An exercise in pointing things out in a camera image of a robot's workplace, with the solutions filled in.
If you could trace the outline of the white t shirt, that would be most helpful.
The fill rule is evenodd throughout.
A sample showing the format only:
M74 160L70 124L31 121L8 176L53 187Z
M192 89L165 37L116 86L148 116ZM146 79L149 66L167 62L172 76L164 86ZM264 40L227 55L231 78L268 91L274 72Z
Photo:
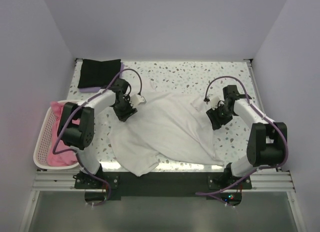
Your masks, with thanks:
M160 92L151 81L144 83L142 95L146 103L125 122L114 120L108 135L122 167L139 177L156 168L161 155L185 163L223 165L201 96Z

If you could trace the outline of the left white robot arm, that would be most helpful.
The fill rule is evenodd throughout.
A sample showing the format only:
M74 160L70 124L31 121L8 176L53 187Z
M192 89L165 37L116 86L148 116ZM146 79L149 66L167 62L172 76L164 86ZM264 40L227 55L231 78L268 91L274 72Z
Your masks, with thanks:
M94 138L95 116L108 107L121 122L134 115L137 109L131 103L131 88L126 80L118 78L87 100L67 102L63 106L52 152L55 155L73 152L82 171L87 174L86 183L92 188L99 188L104 182L99 173L102 170L100 162L93 153L86 151Z

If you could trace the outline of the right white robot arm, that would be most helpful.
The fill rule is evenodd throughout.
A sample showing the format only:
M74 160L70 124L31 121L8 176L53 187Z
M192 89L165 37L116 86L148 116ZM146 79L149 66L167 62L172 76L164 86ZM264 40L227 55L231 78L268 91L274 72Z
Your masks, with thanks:
M210 105L206 112L213 130L221 129L240 117L249 127L246 155L236 162L228 163L213 184L222 189L233 189L241 178L248 178L250 172L280 166L288 158L287 126L275 122L258 109L250 96L241 94L236 85L223 88L223 99L206 95L205 103Z

